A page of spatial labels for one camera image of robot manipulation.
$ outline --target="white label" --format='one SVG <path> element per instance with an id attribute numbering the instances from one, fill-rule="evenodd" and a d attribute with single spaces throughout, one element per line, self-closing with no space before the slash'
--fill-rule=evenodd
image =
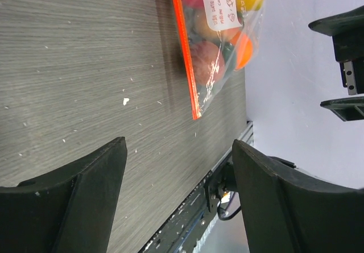
<path id="1" fill-rule="evenodd" d="M 235 0 L 204 0 L 207 25 L 215 31 L 240 27 Z"/>

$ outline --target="white paint chip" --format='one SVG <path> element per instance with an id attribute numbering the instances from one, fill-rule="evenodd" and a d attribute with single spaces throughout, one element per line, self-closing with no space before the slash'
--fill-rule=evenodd
<path id="1" fill-rule="evenodd" d="M 123 105 L 125 106 L 128 102 L 129 102 L 129 98 L 124 98 L 124 100 L 123 100 Z"/>

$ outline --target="transparent bag of toy fruit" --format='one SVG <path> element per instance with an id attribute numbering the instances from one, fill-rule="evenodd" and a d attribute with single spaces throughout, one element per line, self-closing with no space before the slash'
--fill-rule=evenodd
<path id="1" fill-rule="evenodd" d="M 264 0 L 173 0 L 198 119 L 226 80 L 257 54 Z"/>

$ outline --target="gray wood surface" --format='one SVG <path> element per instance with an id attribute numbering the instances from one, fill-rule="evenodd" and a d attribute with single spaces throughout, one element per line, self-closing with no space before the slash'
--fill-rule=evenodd
<path id="1" fill-rule="evenodd" d="M 174 21 L 170 0 L 0 0 L 0 185 L 125 136 L 109 252 L 137 252 L 246 125 L 243 73 L 192 120 Z"/>

